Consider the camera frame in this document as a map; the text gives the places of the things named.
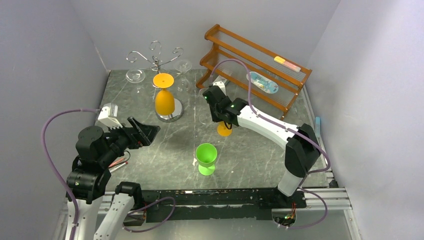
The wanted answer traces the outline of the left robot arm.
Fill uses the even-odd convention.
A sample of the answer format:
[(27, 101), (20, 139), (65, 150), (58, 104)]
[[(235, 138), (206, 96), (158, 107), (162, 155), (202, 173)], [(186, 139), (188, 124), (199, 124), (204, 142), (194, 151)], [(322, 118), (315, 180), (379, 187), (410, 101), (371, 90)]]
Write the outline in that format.
[(78, 155), (66, 179), (71, 191), (66, 195), (68, 213), (73, 218), (67, 225), (66, 236), (70, 240), (112, 239), (129, 210), (137, 210), (144, 203), (140, 184), (121, 182), (115, 189), (118, 199), (112, 203), (114, 208), (96, 228), (97, 214), (112, 176), (109, 166), (127, 150), (150, 146), (161, 130), (160, 126), (142, 124), (133, 117), (127, 120), (130, 126), (110, 127), (108, 132), (100, 126), (89, 126), (78, 134)]

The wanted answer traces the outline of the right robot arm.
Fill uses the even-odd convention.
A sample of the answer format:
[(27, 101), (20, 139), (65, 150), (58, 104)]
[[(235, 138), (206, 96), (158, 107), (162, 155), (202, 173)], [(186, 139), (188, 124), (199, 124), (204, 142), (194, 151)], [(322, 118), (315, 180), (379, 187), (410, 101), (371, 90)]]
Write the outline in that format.
[(219, 124), (220, 135), (228, 136), (233, 127), (242, 127), (284, 149), (285, 168), (274, 199), (278, 206), (288, 207), (294, 201), (294, 192), (321, 155), (313, 128), (306, 123), (297, 126), (278, 120), (244, 99), (231, 100), (217, 85), (204, 89), (202, 96), (209, 105), (212, 121)]

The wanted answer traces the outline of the orange plastic goblet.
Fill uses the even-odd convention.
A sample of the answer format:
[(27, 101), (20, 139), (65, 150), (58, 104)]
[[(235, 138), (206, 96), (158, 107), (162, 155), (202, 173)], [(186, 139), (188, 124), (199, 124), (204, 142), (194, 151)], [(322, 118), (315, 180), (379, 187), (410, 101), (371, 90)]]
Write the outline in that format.
[(159, 73), (153, 83), (160, 91), (155, 97), (155, 110), (159, 115), (171, 115), (175, 110), (173, 94), (168, 90), (174, 84), (174, 77), (168, 73)]
[(216, 128), (216, 131), (217, 131), (217, 133), (220, 135), (220, 136), (222, 136), (222, 137), (228, 137), (228, 136), (230, 136), (231, 134), (232, 134), (232, 129), (229, 129), (227, 126), (226, 126), (226, 123), (224, 122), (224, 121), (221, 121), (219, 124), (218, 124), (218, 126), (217, 126), (217, 128)]

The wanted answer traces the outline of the green plastic goblet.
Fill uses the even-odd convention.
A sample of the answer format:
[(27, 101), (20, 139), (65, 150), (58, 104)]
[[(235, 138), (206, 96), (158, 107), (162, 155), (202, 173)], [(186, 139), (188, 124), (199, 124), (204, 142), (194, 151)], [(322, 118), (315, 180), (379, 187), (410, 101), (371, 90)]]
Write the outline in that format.
[(218, 156), (216, 147), (210, 143), (202, 143), (195, 150), (198, 170), (204, 176), (210, 176), (215, 171), (215, 162)]

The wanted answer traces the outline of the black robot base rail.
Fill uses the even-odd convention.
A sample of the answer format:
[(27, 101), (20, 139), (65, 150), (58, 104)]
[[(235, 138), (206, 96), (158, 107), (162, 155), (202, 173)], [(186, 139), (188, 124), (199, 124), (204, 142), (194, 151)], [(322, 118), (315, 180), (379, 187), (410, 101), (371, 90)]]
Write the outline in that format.
[(285, 196), (276, 187), (155, 189), (143, 190), (142, 196), (143, 202), (137, 203), (136, 208), (153, 206), (131, 213), (124, 219), (124, 226), (135, 227), (163, 220), (274, 220), (272, 210), (282, 209), (295, 217), (297, 209), (307, 206), (302, 191)]

